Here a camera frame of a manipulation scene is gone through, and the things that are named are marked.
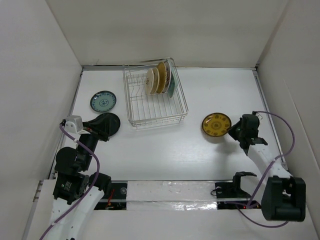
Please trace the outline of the yellow brown patterned plate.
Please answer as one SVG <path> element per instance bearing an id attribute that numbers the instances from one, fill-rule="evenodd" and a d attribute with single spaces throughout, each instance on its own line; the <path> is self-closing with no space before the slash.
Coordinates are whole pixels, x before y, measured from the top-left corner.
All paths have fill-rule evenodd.
<path id="1" fill-rule="evenodd" d="M 231 119 L 221 112 L 214 112 L 207 115 L 201 123 L 202 131 L 209 137 L 214 138 L 226 135 L 231 126 Z"/>

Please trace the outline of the cream floral round plate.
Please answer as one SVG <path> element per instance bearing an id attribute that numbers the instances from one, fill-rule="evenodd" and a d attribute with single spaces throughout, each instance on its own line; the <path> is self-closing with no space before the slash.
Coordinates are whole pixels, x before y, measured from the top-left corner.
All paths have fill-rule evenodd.
<path id="1" fill-rule="evenodd" d="M 154 67 L 152 71 L 154 73 L 152 94 L 156 94 L 160 85 L 160 73 L 157 67 Z"/>

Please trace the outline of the white plate red characters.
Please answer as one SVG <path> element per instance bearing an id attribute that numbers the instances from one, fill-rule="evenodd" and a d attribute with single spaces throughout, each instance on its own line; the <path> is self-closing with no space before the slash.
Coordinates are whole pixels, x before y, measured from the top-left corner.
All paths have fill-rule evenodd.
<path id="1" fill-rule="evenodd" d="M 166 83 L 165 83 L 165 90 L 168 92 L 174 86 L 174 78 L 172 74 L 172 66 L 168 60 L 164 62 L 166 68 Z"/>

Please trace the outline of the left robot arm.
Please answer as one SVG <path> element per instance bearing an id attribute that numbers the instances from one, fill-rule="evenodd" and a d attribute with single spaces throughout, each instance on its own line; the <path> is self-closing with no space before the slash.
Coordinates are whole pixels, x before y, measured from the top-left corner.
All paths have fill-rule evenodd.
<path id="1" fill-rule="evenodd" d="M 50 225 L 42 240 L 78 240 L 98 202 L 111 194 L 112 178 L 100 172 L 95 154 L 99 141 L 107 142 L 120 129 L 120 118 L 111 112 L 83 121 L 69 115 L 59 124 L 61 132 L 76 143 L 55 156 L 57 174 L 53 189 Z"/>

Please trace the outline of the round woven bamboo plate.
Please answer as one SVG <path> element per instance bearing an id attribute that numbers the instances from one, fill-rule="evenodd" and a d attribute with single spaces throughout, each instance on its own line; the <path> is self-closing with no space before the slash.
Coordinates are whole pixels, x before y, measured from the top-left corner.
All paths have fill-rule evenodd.
<path id="1" fill-rule="evenodd" d="M 167 74 L 167 67 L 166 64 L 162 61 L 157 65 L 158 69 L 158 88 L 156 93 L 161 94 L 164 93 L 167 88 L 169 87 L 169 82 L 168 82 L 168 74 Z"/>

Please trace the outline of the black round plate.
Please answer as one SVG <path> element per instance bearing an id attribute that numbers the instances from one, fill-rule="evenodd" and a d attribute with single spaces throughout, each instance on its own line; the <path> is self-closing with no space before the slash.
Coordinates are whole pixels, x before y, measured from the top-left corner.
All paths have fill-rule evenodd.
<path id="1" fill-rule="evenodd" d="M 114 136 L 120 129 L 121 121 L 120 118 L 111 112 L 107 112 L 104 114 L 110 114 L 110 129 L 109 130 L 97 130 L 97 132 L 109 132 L 109 137 Z"/>

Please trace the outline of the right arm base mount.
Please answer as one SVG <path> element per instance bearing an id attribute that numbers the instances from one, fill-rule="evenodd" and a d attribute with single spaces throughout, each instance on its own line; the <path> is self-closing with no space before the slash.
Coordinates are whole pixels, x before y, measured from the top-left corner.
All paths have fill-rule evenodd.
<path id="1" fill-rule="evenodd" d="M 214 189 L 210 192 L 217 200 L 218 210 L 246 210 L 260 209 L 261 205 L 253 200 L 248 205 L 250 195 L 240 188 L 235 188 L 232 181 L 218 181 L 214 184 Z"/>

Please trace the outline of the cream plate black patch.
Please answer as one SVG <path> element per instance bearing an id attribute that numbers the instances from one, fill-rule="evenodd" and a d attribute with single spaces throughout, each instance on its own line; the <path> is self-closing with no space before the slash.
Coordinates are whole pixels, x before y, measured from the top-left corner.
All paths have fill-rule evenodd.
<path id="1" fill-rule="evenodd" d="M 150 95 L 154 86 L 154 80 L 155 80 L 155 74 L 153 72 L 152 68 L 149 68 L 146 73 L 146 78 L 145 78 L 145 84 L 144 84 L 144 89 L 145 89 L 145 94 Z"/>

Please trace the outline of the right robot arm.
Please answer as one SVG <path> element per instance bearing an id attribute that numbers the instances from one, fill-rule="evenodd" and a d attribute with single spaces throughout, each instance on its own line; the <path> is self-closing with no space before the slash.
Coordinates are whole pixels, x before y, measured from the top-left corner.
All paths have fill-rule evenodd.
<path id="1" fill-rule="evenodd" d="M 253 161 L 261 173 L 238 172 L 238 179 L 231 184 L 231 191 L 237 197 L 248 193 L 249 201 L 256 201 L 267 221 L 303 222 L 306 217 L 306 183 L 294 177 L 278 161 L 284 155 L 273 156 L 266 140 L 259 137 L 260 119 L 258 112 L 243 114 L 228 134 L 239 142 L 245 155 Z"/>

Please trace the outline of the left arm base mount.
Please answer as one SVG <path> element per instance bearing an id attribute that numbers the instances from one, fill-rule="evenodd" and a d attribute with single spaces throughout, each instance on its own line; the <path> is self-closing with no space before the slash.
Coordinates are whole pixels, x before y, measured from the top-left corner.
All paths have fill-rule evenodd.
<path id="1" fill-rule="evenodd" d="M 108 194 L 97 203 L 95 210 L 126 210 L 127 209 L 127 181 L 113 181 Z"/>

